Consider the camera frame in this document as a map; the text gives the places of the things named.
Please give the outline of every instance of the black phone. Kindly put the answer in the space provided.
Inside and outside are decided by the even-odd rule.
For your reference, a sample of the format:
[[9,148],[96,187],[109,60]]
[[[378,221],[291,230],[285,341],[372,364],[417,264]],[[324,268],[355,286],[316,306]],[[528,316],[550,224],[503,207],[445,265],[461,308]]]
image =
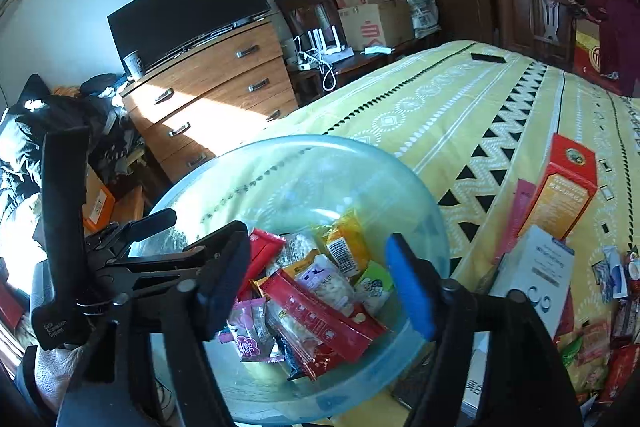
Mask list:
[[498,64],[506,64],[507,61],[504,57],[498,57],[498,55],[484,55],[481,53],[472,53],[471,58],[473,60],[484,60],[485,62],[497,62]]

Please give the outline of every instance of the green snack packet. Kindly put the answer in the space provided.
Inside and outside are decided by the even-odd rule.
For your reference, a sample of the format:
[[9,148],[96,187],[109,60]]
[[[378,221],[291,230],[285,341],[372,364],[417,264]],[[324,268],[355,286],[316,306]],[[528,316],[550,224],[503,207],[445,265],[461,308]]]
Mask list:
[[367,269],[355,283],[356,301],[362,302],[370,315],[375,315],[385,304],[394,287],[389,272],[375,261],[369,261]]
[[582,336],[578,337],[574,341],[571,341],[562,351],[560,351],[560,356],[562,357],[562,365],[564,365],[564,367],[569,367],[571,365],[581,347]]

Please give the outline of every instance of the clear plastic bowl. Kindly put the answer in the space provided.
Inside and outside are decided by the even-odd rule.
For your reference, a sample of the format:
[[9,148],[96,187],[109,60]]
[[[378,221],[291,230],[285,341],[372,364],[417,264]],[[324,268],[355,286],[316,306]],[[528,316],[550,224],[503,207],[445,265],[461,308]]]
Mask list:
[[[219,156],[182,179],[154,211],[173,208],[176,225],[132,247],[131,254],[180,251],[233,219],[274,233],[332,223],[355,208],[373,258],[401,232],[416,255],[448,276],[449,249],[438,207],[398,159],[355,140],[290,136],[255,142]],[[205,348],[235,421],[293,425],[336,415],[374,396],[398,377],[424,341],[393,295],[378,314],[389,329],[357,363],[343,363],[317,381],[287,381],[280,364],[241,363],[232,343]],[[154,367],[171,388],[161,335]]]

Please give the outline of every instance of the chair backrest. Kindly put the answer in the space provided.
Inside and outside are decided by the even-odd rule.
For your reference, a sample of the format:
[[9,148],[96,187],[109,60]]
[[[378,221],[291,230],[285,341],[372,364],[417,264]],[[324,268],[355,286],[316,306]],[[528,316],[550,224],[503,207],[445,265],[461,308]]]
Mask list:
[[295,36],[306,40],[306,32],[335,26],[342,44],[346,42],[334,0],[273,0]]
[[568,6],[571,0],[532,0],[530,26],[534,55],[553,66],[571,69],[575,28]]

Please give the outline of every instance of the wooden dresser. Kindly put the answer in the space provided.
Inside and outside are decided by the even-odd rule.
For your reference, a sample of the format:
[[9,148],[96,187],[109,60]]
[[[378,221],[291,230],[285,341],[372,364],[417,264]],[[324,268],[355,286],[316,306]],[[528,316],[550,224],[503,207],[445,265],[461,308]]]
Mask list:
[[148,72],[124,105],[172,182],[298,108],[273,25],[232,30]]

